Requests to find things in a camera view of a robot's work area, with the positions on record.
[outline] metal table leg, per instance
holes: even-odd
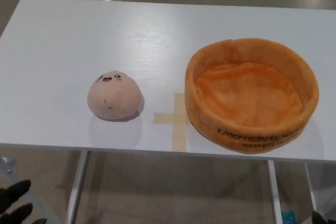
[[[81,151],[78,165],[77,165],[77,171],[75,180],[73,181],[73,186],[71,190],[68,210],[65,218],[65,224],[73,224],[75,222],[76,213],[77,213],[77,207],[79,202],[79,196],[81,193],[81,186],[83,177],[86,170],[86,164],[88,161],[89,152],[88,151]]]
[[[276,172],[275,172],[275,167],[274,167],[274,161],[268,160],[267,166],[268,166],[269,184],[271,187],[271,194],[272,194],[274,221],[275,221],[275,224],[282,224],[280,199],[279,199],[278,184],[277,184],[277,177],[276,177]]]

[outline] plush face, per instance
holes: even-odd
[[[87,97],[96,116],[115,120],[133,115],[139,108],[141,93],[137,83],[118,71],[101,75],[91,85]]]

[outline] blue object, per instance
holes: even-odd
[[[293,211],[281,211],[282,224],[298,224]]]

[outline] embroidered mouth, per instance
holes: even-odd
[[[112,80],[112,77],[105,77],[105,78],[103,79],[103,81],[110,81],[110,80]]]

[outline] table leg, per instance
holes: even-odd
[[[268,166],[269,184],[271,187],[274,221],[275,221],[275,224],[282,224],[280,199],[279,199],[279,192],[278,192],[277,177],[276,177],[276,172],[275,172],[275,167],[274,167],[274,161],[268,160],[267,166]]]
[[[13,173],[13,165],[15,165],[15,163],[15,159],[0,157],[0,172],[6,178],[7,182],[11,185],[21,181],[21,179],[19,179]],[[49,210],[49,208],[35,195],[32,190],[29,190],[24,197],[28,198],[33,203],[34,207],[37,207],[41,211],[44,217],[48,219],[48,223],[62,223],[62,221],[52,211]]]
[[[78,202],[81,193],[81,186],[83,182],[83,177],[86,170],[86,165],[88,162],[89,152],[81,151],[77,171],[75,175],[75,180],[73,181],[73,186],[71,190],[71,195],[69,199],[68,210],[66,213],[65,224],[73,224],[76,219],[76,213],[78,209]]]

